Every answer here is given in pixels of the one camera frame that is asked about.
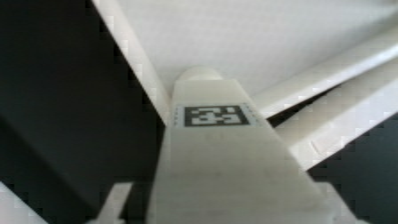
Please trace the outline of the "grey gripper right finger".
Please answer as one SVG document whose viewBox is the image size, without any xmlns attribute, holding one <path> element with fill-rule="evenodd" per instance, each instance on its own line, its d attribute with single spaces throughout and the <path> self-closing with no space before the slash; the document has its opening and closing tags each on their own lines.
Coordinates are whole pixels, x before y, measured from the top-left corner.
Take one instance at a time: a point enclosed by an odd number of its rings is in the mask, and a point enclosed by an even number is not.
<svg viewBox="0 0 398 224">
<path fill-rule="evenodd" d="M 360 220 L 357 216 L 353 215 L 353 212 L 346 206 L 346 203 L 342 201 L 342 198 L 339 196 L 339 193 L 333 189 L 332 184 L 326 182 L 317 182 L 316 185 L 319 187 L 319 191 L 323 193 L 326 203 L 333 211 L 332 224 L 367 224 L 367 222 Z"/>
</svg>

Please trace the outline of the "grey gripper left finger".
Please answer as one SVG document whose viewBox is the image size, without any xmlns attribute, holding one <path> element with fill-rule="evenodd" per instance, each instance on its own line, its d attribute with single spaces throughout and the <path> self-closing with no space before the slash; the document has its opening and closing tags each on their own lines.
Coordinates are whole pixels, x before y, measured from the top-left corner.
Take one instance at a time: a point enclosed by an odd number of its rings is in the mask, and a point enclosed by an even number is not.
<svg viewBox="0 0 398 224">
<path fill-rule="evenodd" d="M 150 190 L 150 182 L 117 182 L 110 187 L 97 214 L 85 224 L 147 224 Z"/>
</svg>

